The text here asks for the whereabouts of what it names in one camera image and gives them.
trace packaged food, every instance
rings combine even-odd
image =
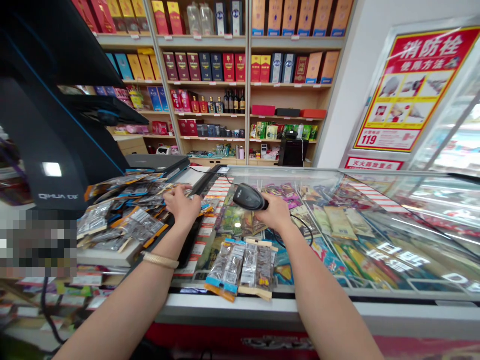
[[[331,236],[340,239],[358,240],[345,215],[344,207],[325,206],[323,209],[330,221],[332,228]]]

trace beige bracelet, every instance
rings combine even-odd
[[[154,255],[147,251],[142,251],[141,254],[143,255],[144,261],[148,261],[149,263],[152,263],[155,265],[160,265],[164,268],[175,270],[180,265],[180,262],[178,261],[175,261],[163,256],[159,256],[159,255]]]

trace barcode scanner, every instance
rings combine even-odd
[[[250,211],[267,210],[269,207],[269,202],[265,200],[260,191],[246,183],[238,185],[235,195],[233,195],[233,202]]]

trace poster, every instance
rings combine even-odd
[[[353,148],[410,153],[479,33],[465,27],[397,36]]]

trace hand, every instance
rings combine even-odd
[[[262,196],[268,201],[268,209],[255,211],[255,216],[269,228],[281,233],[291,225],[295,226],[290,217],[288,203],[279,196],[262,193]]]
[[[199,216],[202,207],[200,196],[195,195],[192,200],[185,197],[185,190],[191,188],[191,185],[179,185],[175,191],[165,195],[166,209],[175,217],[175,224],[189,228]]]

